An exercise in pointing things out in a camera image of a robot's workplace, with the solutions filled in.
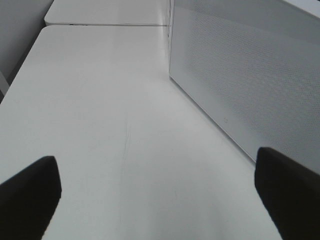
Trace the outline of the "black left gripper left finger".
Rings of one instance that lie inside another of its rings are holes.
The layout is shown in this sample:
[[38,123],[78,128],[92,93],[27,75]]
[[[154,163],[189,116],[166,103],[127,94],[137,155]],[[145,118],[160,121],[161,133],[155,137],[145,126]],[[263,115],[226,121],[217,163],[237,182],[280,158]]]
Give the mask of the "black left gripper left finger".
[[62,195],[58,164],[44,156],[0,185],[0,238],[40,240]]

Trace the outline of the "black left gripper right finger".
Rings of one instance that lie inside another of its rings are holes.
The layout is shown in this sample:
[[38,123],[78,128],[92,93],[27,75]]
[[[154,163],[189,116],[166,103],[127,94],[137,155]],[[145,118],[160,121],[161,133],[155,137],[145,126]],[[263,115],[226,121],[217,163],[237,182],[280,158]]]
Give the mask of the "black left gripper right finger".
[[254,186],[284,240],[320,238],[320,176],[270,147],[258,149]]

